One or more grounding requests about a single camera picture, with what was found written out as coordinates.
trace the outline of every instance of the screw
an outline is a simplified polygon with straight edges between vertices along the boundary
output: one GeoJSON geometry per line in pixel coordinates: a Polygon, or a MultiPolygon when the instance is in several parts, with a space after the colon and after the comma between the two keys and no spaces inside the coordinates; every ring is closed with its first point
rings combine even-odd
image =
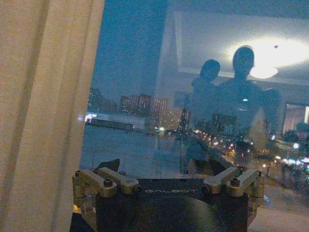
{"type": "Polygon", "coordinates": [[[231,183],[231,186],[239,187],[239,185],[240,185],[240,180],[238,180],[237,178],[232,178],[232,179],[230,180],[230,183],[231,183]]]}
{"type": "Polygon", "coordinates": [[[141,192],[141,186],[137,186],[137,187],[134,189],[134,192],[135,192],[135,193],[140,193],[140,192],[141,192]]]}
{"type": "Polygon", "coordinates": [[[202,190],[202,193],[204,193],[205,195],[210,193],[210,189],[207,185],[204,185],[201,190],[202,190]]]}
{"type": "Polygon", "coordinates": [[[243,169],[242,168],[238,168],[239,174],[243,173],[243,169]]]}
{"type": "Polygon", "coordinates": [[[112,186],[112,179],[105,179],[104,180],[104,187],[111,187],[112,186]]]}

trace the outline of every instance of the metal clamp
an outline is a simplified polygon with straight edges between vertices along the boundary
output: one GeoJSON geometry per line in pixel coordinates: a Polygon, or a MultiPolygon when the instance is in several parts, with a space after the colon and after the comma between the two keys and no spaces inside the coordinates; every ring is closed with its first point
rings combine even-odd
{"type": "Polygon", "coordinates": [[[137,179],[128,178],[106,167],[97,169],[96,173],[103,178],[112,179],[118,186],[120,186],[120,190],[125,194],[141,192],[141,187],[137,179]]]}
{"type": "Polygon", "coordinates": [[[232,177],[240,175],[241,170],[236,167],[229,167],[216,176],[204,179],[203,192],[207,194],[220,193],[224,186],[232,177]]]}
{"type": "Polygon", "coordinates": [[[244,192],[254,197],[263,197],[263,186],[261,172],[259,170],[248,170],[227,182],[226,192],[233,197],[241,197],[244,192]]]}
{"type": "Polygon", "coordinates": [[[73,176],[73,195],[75,198],[81,198],[85,196],[86,191],[88,195],[96,195],[99,192],[101,197],[112,197],[117,193],[117,185],[90,170],[77,171],[73,176]]]}

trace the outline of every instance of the tall building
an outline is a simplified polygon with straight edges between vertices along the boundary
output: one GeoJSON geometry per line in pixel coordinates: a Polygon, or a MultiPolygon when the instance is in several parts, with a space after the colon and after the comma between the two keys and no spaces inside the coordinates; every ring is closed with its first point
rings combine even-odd
{"type": "Polygon", "coordinates": [[[211,126],[215,133],[234,135],[236,133],[236,116],[213,114],[211,126]]]}
{"type": "Polygon", "coordinates": [[[151,124],[154,127],[162,125],[162,117],[167,109],[168,99],[166,98],[153,98],[151,100],[151,124]]]}
{"type": "Polygon", "coordinates": [[[182,116],[182,109],[167,109],[162,116],[162,127],[166,130],[176,130],[182,116]]]}
{"type": "Polygon", "coordinates": [[[178,124],[179,132],[184,132],[189,129],[190,119],[191,119],[191,113],[187,109],[183,108],[180,121],[178,124]]]}
{"type": "Polygon", "coordinates": [[[88,99],[88,109],[99,110],[100,109],[100,90],[97,88],[91,88],[88,99]]]}
{"type": "Polygon", "coordinates": [[[130,110],[129,114],[132,115],[139,115],[139,103],[140,103],[140,97],[136,95],[131,95],[129,104],[130,104],[130,110]]]}
{"type": "Polygon", "coordinates": [[[121,96],[118,112],[120,113],[129,113],[129,97],[121,96]]]}
{"type": "Polygon", "coordinates": [[[139,115],[140,116],[149,116],[150,103],[151,103],[150,95],[146,95],[146,94],[140,95],[140,101],[139,101],[139,115]]]}

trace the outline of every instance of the glass pane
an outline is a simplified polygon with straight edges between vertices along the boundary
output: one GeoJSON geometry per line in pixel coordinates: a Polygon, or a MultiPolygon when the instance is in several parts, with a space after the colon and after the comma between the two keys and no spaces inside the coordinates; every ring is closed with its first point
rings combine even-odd
{"type": "Polygon", "coordinates": [[[266,208],[307,214],[309,20],[286,6],[106,1],[81,168],[205,178],[214,160],[261,170],[266,208]]]}

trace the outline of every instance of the metal bracket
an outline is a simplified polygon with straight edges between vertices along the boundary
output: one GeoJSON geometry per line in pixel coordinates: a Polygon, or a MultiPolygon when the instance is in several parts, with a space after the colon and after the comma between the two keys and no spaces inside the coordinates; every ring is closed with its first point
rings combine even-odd
{"type": "Polygon", "coordinates": [[[229,167],[216,176],[204,179],[203,192],[208,194],[220,193],[224,186],[232,177],[240,175],[241,170],[236,167],[229,167]]]}
{"type": "Polygon", "coordinates": [[[124,194],[133,194],[141,192],[141,187],[137,179],[128,178],[106,167],[96,170],[96,173],[103,178],[110,178],[118,186],[124,194]]]}
{"type": "Polygon", "coordinates": [[[112,180],[103,179],[90,170],[75,173],[73,180],[74,210],[82,214],[82,218],[94,229],[97,228],[96,208],[94,198],[87,195],[100,193],[101,197],[112,197],[117,193],[117,184],[112,180]]]}
{"type": "Polygon", "coordinates": [[[227,182],[226,192],[233,197],[241,197],[244,192],[254,197],[263,197],[263,186],[261,172],[251,169],[227,182]]]}

